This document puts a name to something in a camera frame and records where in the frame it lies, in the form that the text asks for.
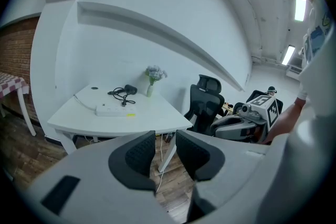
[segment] vase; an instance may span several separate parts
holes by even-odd
[[[148,89],[147,89],[147,97],[151,97],[152,96],[153,90],[154,90],[154,86],[153,85],[149,85]]]

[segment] flower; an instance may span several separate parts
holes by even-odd
[[[154,82],[162,80],[163,78],[167,78],[167,72],[164,70],[161,70],[158,66],[148,66],[145,74],[149,76],[150,84],[153,85]]]

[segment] red and white checkered tablecloth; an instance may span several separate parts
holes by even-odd
[[[29,94],[29,85],[23,78],[0,72],[0,99],[18,88],[22,88],[23,94]]]

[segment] white power strip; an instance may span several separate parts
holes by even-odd
[[[99,105],[96,108],[96,115],[105,117],[134,117],[136,109],[134,105],[126,105],[124,107],[120,105]]]

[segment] table leg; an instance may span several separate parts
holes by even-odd
[[[27,126],[28,126],[28,128],[29,128],[31,134],[32,134],[33,136],[35,136],[35,135],[36,135],[36,132],[35,132],[33,126],[32,126],[32,123],[31,123],[31,121],[30,121],[30,118],[29,118],[29,116],[28,116],[28,112],[27,112],[26,105],[25,105],[25,100],[23,99],[22,88],[18,88],[18,89],[17,89],[17,96],[18,96],[18,98],[19,98],[19,103],[20,103],[20,107],[21,107],[22,115],[23,115],[23,117],[25,118],[25,121],[26,121],[26,123],[27,123]]]
[[[64,147],[65,151],[68,154],[71,154],[76,150],[76,146],[72,141],[72,138],[70,134],[64,133],[61,130],[55,130],[56,133],[58,134],[58,138],[62,143],[62,146]]]
[[[167,165],[169,164],[175,152],[176,152],[176,134],[174,135],[173,139],[170,141],[169,148],[163,157],[162,163],[159,166],[158,170],[160,173],[162,173],[166,169]]]
[[[0,103],[0,113],[1,113],[1,116],[4,118],[6,116],[5,114],[5,111],[4,111],[4,108],[2,107],[2,104]]]

